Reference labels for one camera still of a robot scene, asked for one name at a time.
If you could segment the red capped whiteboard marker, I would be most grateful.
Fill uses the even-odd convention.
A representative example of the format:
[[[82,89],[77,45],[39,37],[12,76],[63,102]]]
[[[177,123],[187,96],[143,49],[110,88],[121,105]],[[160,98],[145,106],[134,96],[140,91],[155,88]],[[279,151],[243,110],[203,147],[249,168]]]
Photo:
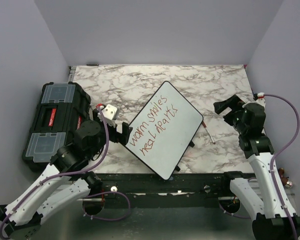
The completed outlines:
[[[209,138],[211,139],[212,144],[215,145],[215,144],[216,144],[216,141],[214,140],[212,134],[210,133],[210,131],[209,131],[209,129],[208,129],[208,127],[207,127],[207,125],[206,125],[206,123],[205,123],[204,121],[202,121],[202,125],[203,125],[204,129],[206,130],[206,132],[207,132]]]

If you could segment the white whiteboard black frame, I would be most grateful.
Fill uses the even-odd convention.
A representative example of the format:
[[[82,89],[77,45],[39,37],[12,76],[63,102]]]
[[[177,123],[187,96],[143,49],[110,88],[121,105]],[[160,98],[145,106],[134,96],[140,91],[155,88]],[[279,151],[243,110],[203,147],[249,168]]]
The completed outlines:
[[[168,180],[203,120],[200,111],[165,81],[130,122],[132,132],[125,148]]]

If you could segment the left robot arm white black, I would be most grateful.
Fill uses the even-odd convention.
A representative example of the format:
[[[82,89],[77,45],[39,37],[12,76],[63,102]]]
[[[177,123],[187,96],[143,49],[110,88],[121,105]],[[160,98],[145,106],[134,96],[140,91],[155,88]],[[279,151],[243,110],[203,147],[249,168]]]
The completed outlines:
[[[109,143],[125,146],[133,128],[123,122],[118,132],[105,115],[105,109],[94,109],[93,119],[80,125],[72,142],[57,150],[35,182],[10,204],[0,205],[0,239],[28,240],[68,204],[108,194],[93,170],[105,159]]]

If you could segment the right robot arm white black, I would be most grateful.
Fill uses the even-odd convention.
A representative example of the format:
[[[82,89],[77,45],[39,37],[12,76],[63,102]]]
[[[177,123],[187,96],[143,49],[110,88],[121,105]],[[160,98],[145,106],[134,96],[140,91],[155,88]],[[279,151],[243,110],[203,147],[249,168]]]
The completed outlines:
[[[237,95],[213,104],[216,114],[230,112],[224,121],[239,134],[238,142],[253,169],[260,195],[251,188],[240,172],[226,172],[220,191],[235,195],[252,220],[252,231],[257,240],[297,240],[300,236],[300,216],[292,206],[277,169],[271,140],[264,134],[266,120],[264,93],[256,93],[253,102],[245,103]]]

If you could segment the black plastic toolbox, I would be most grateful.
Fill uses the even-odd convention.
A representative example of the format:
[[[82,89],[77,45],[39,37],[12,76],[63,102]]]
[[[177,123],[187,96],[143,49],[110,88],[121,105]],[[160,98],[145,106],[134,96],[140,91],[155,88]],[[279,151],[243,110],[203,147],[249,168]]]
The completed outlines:
[[[35,173],[45,169],[57,150],[90,119],[91,97],[75,82],[43,85],[22,160]]]

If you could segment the black front mounting rail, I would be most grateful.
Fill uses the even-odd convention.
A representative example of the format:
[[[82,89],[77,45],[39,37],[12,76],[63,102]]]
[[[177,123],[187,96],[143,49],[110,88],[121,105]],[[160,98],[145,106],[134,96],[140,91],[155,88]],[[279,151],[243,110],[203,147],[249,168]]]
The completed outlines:
[[[175,173],[164,180],[153,173],[100,173],[103,196],[84,199],[91,212],[131,208],[218,208],[237,212],[240,201],[222,173]]]

